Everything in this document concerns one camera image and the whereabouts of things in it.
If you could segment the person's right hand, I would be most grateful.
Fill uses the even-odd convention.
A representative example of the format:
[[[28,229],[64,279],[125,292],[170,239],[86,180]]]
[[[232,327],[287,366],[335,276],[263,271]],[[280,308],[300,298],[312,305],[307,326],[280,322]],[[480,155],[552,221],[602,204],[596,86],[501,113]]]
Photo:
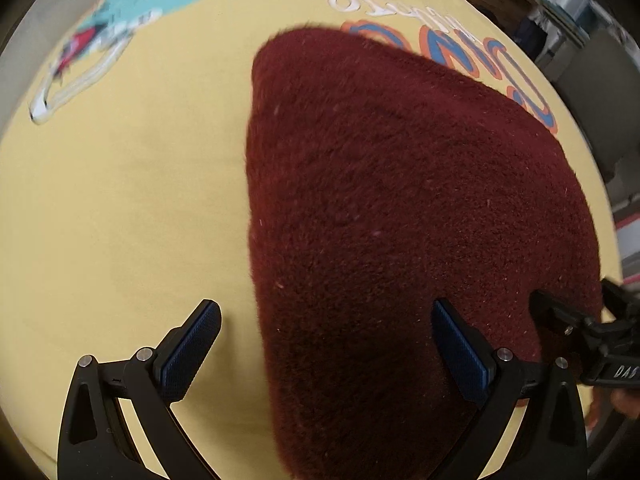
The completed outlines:
[[[588,428],[592,429],[597,425],[606,401],[611,403],[616,412],[625,415],[627,418],[639,418],[640,400],[638,390],[594,388],[587,417]]]

